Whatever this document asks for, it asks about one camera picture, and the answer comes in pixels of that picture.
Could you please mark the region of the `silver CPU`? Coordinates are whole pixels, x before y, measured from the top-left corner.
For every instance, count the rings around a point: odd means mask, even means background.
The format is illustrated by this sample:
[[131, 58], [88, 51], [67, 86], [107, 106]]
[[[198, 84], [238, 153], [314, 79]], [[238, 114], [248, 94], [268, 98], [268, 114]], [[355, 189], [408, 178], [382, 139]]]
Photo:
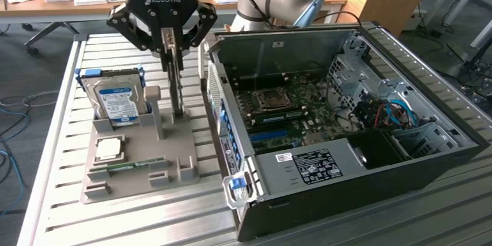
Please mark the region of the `silver CPU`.
[[98, 142], [95, 160], [103, 161], [118, 157], [122, 152], [122, 141], [118, 138], [103, 139]]

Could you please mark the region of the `perforated silver drive cage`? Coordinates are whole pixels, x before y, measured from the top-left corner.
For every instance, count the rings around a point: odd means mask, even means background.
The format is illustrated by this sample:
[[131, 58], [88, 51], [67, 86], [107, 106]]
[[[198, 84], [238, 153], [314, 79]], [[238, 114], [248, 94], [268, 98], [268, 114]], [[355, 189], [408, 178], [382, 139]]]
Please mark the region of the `perforated silver drive cage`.
[[354, 110], [367, 95], [378, 95], [384, 76], [360, 57], [339, 54], [328, 69], [328, 103]]

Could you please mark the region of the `grey parts rack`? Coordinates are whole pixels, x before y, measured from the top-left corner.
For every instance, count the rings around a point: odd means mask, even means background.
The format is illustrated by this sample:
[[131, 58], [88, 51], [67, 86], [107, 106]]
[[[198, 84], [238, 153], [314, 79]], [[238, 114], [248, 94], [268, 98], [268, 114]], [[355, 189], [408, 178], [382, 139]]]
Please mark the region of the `grey parts rack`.
[[[174, 123], [172, 109], [159, 107], [160, 97], [158, 86], [144, 88], [144, 99], [152, 111], [139, 116], [136, 124], [114, 127], [108, 119], [92, 121], [82, 203], [96, 203], [178, 188], [200, 180], [190, 116], [186, 115]], [[108, 138], [120, 139], [122, 152], [114, 159], [96, 161], [98, 142]], [[128, 171], [90, 172], [92, 168], [152, 158], [167, 160]]]

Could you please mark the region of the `black connector block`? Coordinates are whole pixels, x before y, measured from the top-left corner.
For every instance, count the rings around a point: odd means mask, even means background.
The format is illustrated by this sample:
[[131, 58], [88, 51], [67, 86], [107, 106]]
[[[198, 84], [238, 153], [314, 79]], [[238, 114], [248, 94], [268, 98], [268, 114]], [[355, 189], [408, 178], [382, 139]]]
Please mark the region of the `black connector block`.
[[363, 129], [372, 129], [380, 104], [378, 102], [359, 102], [354, 108], [354, 115], [363, 125]]

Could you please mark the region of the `hard disk with blue caddy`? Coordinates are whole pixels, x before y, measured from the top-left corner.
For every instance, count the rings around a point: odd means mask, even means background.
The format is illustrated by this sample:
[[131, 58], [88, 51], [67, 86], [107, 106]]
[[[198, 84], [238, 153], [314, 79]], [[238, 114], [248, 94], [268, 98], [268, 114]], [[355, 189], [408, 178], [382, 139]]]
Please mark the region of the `hard disk with blue caddy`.
[[75, 78], [86, 92], [96, 119], [108, 119], [114, 127], [139, 123], [152, 111], [144, 99], [144, 69], [140, 64], [120, 70], [75, 69]]

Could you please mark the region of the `silver disk bay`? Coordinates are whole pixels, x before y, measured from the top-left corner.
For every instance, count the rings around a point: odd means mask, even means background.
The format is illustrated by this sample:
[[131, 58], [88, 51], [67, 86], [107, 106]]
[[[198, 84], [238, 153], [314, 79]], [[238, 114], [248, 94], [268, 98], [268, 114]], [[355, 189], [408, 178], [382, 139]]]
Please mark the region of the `silver disk bay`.
[[459, 148], [456, 140], [434, 122], [408, 130], [394, 130], [392, 135], [411, 158], [420, 158]]

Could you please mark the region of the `metal CPU socket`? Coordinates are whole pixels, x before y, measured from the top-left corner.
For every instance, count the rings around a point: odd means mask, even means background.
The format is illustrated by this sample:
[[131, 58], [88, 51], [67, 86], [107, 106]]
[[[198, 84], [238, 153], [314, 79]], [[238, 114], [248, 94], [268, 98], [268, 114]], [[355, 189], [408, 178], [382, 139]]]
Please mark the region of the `metal CPU socket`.
[[263, 89], [254, 93], [258, 99], [258, 110], [274, 111], [292, 106], [292, 101], [284, 88]]

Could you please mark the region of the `green motherboard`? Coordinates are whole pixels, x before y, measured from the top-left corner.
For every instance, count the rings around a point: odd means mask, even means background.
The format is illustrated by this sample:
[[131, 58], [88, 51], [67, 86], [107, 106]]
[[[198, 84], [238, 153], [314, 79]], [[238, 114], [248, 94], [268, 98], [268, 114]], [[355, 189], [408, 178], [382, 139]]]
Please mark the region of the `green motherboard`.
[[[292, 101], [292, 106], [274, 111], [258, 110], [258, 99], [254, 93], [263, 89], [284, 88]], [[328, 83], [324, 78], [318, 78], [310, 73], [282, 75], [275, 78], [254, 78], [234, 82], [235, 100], [246, 125], [248, 137], [251, 134], [275, 130], [287, 130], [284, 138], [267, 139], [251, 142], [256, 154], [267, 154], [279, 150], [302, 147], [307, 134], [322, 132], [327, 141], [346, 137], [360, 130], [362, 125], [347, 115], [340, 115], [343, 106], [332, 107], [327, 100]], [[252, 125], [252, 118], [258, 115], [304, 111], [303, 118], [280, 122]]]

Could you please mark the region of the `grey power supply unit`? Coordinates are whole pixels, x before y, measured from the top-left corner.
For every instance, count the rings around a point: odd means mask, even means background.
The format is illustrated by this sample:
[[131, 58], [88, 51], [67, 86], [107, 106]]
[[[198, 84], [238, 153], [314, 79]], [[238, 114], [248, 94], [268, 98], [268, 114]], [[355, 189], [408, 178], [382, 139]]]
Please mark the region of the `grey power supply unit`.
[[255, 157], [260, 183], [271, 198], [358, 177], [368, 171], [367, 162], [362, 149], [346, 138]]

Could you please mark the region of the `silver chipset heatsink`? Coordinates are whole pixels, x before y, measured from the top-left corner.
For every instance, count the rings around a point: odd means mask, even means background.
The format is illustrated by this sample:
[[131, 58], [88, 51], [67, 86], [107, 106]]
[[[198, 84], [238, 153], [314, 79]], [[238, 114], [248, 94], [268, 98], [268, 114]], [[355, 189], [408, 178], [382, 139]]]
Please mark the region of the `silver chipset heatsink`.
[[310, 133], [303, 138], [303, 145], [314, 145], [327, 141], [326, 135], [322, 132]]

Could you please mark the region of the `black open PC case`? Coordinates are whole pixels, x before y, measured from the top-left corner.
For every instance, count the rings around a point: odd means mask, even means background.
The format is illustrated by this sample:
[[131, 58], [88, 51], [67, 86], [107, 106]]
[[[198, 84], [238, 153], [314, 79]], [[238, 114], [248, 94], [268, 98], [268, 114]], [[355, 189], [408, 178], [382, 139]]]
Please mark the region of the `black open PC case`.
[[[216, 32], [204, 41], [208, 63], [208, 119], [215, 125], [223, 188], [232, 209], [240, 241], [295, 227], [422, 190], [448, 170], [468, 162], [490, 147], [450, 105], [451, 100], [475, 106], [424, 61], [383, 28], [355, 24], [292, 30]], [[363, 102], [380, 104], [371, 130], [392, 131], [436, 123], [459, 148], [368, 169], [358, 177], [331, 185], [271, 198], [255, 166], [256, 154], [234, 94], [234, 82], [310, 73], [327, 79], [339, 54], [360, 57], [384, 76], [378, 95]]]

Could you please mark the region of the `green graphics card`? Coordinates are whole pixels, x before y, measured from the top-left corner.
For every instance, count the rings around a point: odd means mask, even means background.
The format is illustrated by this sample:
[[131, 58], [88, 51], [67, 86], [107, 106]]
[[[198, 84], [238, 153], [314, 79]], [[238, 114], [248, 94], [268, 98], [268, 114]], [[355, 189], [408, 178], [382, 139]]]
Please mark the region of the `green graphics card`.
[[180, 84], [179, 65], [183, 61], [179, 41], [174, 28], [162, 29], [163, 52], [162, 64], [163, 70], [168, 73], [168, 90], [172, 103], [172, 122], [176, 123], [184, 118], [183, 95]]

